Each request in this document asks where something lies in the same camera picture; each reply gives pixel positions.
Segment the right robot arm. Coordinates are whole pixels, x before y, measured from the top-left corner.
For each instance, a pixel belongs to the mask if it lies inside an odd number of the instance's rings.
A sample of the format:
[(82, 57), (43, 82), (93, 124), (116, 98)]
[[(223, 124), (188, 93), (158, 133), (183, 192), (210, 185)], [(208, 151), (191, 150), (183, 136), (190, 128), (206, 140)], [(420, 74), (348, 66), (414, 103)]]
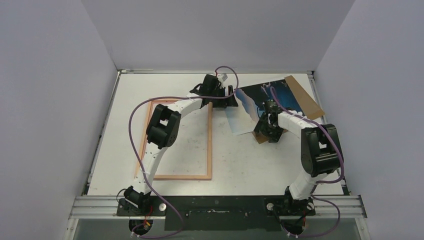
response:
[(312, 194), (318, 184), (342, 167), (342, 151), (337, 129), (332, 124), (320, 124), (308, 119), (302, 112), (283, 110), (274, 100), (263, 103), (264, 112), (253, 132), (277, 143), (284, 132), (300, 140), (302, 169), (285, 190), (281, 200), (272, 209), (283, 216), (296, 216), (314, 210)]

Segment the sea landscape photo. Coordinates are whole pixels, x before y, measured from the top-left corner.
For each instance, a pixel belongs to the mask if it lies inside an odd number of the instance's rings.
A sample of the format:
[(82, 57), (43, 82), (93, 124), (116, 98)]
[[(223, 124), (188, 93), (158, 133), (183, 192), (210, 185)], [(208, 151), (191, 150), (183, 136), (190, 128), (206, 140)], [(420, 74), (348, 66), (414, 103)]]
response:
[(288, 110), (302, 109), (284, 79), (240, 87), (235, 91), (238, 107), (228, 107), (225, 114), (234, 136), (254, 131), (260, 116), (265, 112), (264, 102), (272, 100), (270, 88), (276, 90), (278, 101)]

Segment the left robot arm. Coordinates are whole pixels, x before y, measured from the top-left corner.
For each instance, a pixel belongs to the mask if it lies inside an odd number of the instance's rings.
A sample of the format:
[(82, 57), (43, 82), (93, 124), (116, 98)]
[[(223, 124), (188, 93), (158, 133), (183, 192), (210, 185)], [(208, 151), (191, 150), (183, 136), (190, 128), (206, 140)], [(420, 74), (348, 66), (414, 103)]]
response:
[(179, 133), (182, 118), (203, 107), (237, 107), (234, 90), (236, 86), (225, 86), (225, 73), (206, 74), (203, 81), (184, 97), (175, 96), (174, 103), (156, 105), (145, 129), (146, 144), (142, 153), (137, 151), (134, 141), (130, 143), (139, 163), (135, 182), (123, 192), (120, 209), (130, 210), (139, 216), (153, 211), (152, 183), (165, 151), (170, 148)]

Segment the pink wooden photo frame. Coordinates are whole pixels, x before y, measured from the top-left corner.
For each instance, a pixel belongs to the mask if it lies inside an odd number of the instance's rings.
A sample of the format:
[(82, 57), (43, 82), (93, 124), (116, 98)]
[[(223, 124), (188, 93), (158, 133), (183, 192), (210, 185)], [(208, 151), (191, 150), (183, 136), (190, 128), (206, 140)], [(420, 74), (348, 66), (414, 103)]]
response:
[(180, 123), (176, 142), (161, 158), (154, 179), (212, 179), (213, 108), (209, 104), (185, 116)]

